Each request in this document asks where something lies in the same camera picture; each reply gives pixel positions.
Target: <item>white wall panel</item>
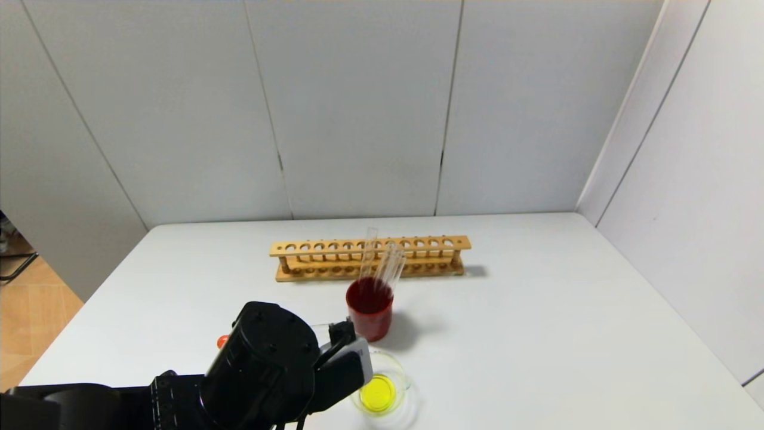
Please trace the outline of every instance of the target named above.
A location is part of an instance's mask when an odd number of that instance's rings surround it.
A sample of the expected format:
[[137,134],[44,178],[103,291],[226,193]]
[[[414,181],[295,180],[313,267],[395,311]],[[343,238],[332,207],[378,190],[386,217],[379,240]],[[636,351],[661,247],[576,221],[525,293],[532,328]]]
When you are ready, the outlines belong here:
[[290,217],[241,2],[27,2],[151,227]]
[[247,2],[295,218],[432,215],[459,2]]
[[577,211],[595,226],[658,112],[707,4],[665,0],[629,95],[578,202]]
[[599,230],[742,382],[764,367],[764,2],[711,2]]
[[438,214],[572,210],[660,1],[466,1]]
[[21,3],[0,2],[0,207],[83,300],[146,234]]

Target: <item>glass petri dish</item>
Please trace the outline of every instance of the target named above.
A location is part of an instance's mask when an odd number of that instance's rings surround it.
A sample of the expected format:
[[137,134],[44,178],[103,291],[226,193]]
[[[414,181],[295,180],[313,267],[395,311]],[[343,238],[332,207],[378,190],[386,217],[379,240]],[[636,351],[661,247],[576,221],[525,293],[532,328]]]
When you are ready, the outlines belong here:
[[351,395],[355,408],[371,428],[401,430],[416,417],[411,380],[395,357],[381,351],[369,354],[374,375]]

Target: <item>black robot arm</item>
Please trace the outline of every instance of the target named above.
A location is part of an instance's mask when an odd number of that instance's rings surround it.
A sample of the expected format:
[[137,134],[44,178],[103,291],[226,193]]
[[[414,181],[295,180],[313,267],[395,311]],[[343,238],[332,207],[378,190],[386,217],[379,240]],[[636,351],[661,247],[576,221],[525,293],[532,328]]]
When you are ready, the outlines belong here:
[[353,324],[329,326],[319,346],[308,324],[251,301],[205,375],[168,371],[149,386],[18,386],[2,395],[3,430],[54,428],[266,430],[300,422],[371,378],[368,344]]

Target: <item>yellow liquid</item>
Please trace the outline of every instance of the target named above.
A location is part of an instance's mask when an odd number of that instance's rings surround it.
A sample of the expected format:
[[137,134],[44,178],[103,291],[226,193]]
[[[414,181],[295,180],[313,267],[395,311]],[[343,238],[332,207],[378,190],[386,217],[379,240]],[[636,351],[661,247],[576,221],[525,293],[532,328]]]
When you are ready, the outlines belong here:
[[381,373],[375,373],[368,384],[361,387],[361,404],[371,412],[388,410],[395,402],[395,383]]

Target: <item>wooden test tube rack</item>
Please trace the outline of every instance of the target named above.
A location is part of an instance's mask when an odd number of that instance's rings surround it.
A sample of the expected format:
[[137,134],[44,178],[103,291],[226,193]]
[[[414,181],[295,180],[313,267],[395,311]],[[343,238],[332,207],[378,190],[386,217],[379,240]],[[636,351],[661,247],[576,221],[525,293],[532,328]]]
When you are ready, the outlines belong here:
[[[361,269],[365,239],[274,242],[270,256],[278,257],[278,282],[355,279]],[[380,237],[375,241],[372,273],[384,247],[395,242],[406,254],[401,277],[464,275],[461,251],[472,249],[466,236]]]

